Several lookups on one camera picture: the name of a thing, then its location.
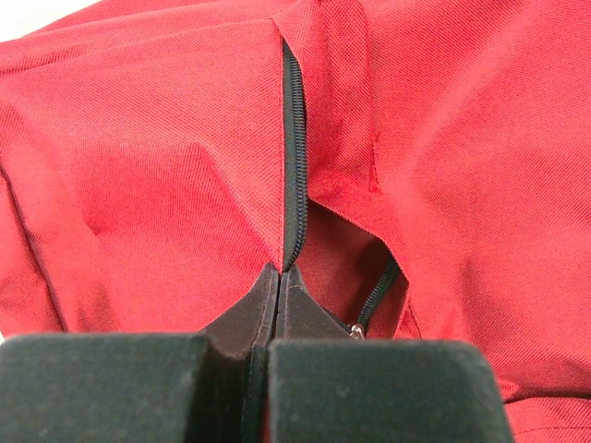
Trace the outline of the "red student backpack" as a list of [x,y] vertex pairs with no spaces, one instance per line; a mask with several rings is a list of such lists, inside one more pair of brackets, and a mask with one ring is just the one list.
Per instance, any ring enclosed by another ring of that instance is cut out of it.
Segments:
[[590,438],[586,1],[101,1],[1,45],[1,331],[190,331],[294,261]]

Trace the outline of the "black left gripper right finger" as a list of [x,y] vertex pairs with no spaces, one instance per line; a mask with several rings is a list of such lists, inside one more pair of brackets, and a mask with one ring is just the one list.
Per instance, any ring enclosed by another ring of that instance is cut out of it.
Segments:
[[351,338],[308,294],[281,279],[269,356],[273,442],[509,442],[492,370],[458,341]]

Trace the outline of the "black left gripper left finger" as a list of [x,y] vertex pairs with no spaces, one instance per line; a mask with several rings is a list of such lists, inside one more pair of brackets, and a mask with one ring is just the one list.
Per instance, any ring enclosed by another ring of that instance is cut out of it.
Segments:
[[21,335],[1,347],[5,442],[259,442],[279,274],[198,333]]

